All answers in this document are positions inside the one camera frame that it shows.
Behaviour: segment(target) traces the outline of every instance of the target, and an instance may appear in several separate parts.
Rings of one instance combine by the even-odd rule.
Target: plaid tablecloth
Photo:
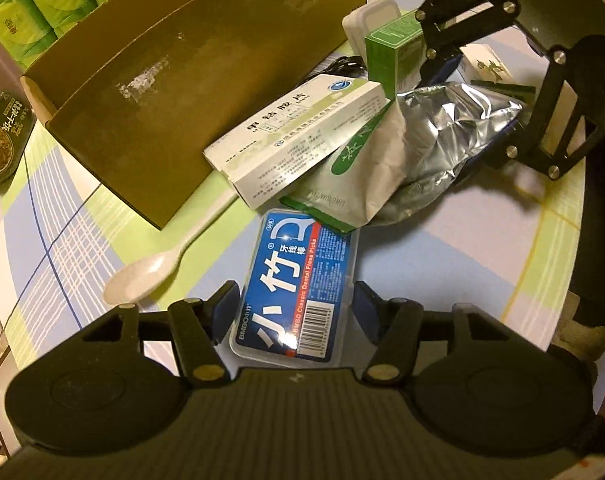
[[[422,0],[397,2],[413,9]],[[539,84],[546,62],[515,28],[485,42],[516,79]],[[16,175],[0,190],[0,319],[18,366],[104,313],[106,280],[125,264],[170,248],[225,186],[212,174],[157,231],[38,124]],[[569,286],[583,189],[582,164],[559,182],[518,163],[501,172],[483,170],[410,221],[365,228],[357,278],[383,298],[409,297],[432,310],[476,303],[545,348]],[[243,283],[259,223],[255,212],[236,201],[141,308],[207,298],[229,279]],[[373,350],[353,319],[345,345],[345,364],[356,366]],[[220,351],[231,367],[241,363],[225,345]],[[148,344],[146,352],[174,368],[168,344]]]

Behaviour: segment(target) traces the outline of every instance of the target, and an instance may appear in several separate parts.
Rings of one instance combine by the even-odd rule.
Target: white spoon
[[[150,254],[150,256],[145,256],[137,262],[122,267],[106,282],[105,290],[103,290],[105,303],[111,306],[136,303],[150,295],[176,270],[180,258],[191,242],[214,223],[215,219],[224,213],[237,197],[234,189],[225,190],[173,249],[164,253]]]

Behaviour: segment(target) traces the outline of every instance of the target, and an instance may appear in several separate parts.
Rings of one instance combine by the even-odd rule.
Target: white plastic container
[[[231,331],[241,357],[287,367],[333,367],[342,354],[358,232],[339,235],[314,218],[271,209]]]
[[[364,38],[401,16],[400,9],[394,0],[374,0],[347,14],[343,18],[343,28],[353,52],[364,59],[367,64],[367,49]]]

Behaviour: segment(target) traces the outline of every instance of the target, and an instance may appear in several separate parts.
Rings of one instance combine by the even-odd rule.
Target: red stripe
[[[313,260],[316,258],[317,238],[320,234],[320,224],[314,223],[311,228],[311,239],[307,248],[307,257],[302,267],[302,280],[298,289],[298,298],[296,299],[296,308],[294,310],[294,320],[292,321],[292,333],[298,338],[300,325],[304,317],[305,306],[307,304],[307,295],[309,293],[309,281],[311,280],[311,269],[313,269]]]

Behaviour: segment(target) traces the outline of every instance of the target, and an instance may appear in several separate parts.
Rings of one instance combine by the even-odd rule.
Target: checkered tablecloth
[[[397,2],[413,9],[422,0]],[[516,79],[541,81],[546,62],[516,29],[485,42]],[[18,366],[105,312],[106,280],[141,256],[169,249],[225,186],[212,174],[157,231],[38,124],[15,176],[0,190],[0,319]],[[409,297],[432,310],[476,303],[544,348],[569,285],[583,189],[582,164],[559,182],[518,163],[501,172],[483,170],[410,221],[363,229],[357,278],[383,298]],[[258,215],[236,201],[141,308],[206,298],[229,279],[243,283],[259,224]],[[371,352],[353,320],[348,327],[345,364]],[[224,359],[235,359],[228,348],[220,351]],[[168,344],[148,344],[146,352],[175,365]]]

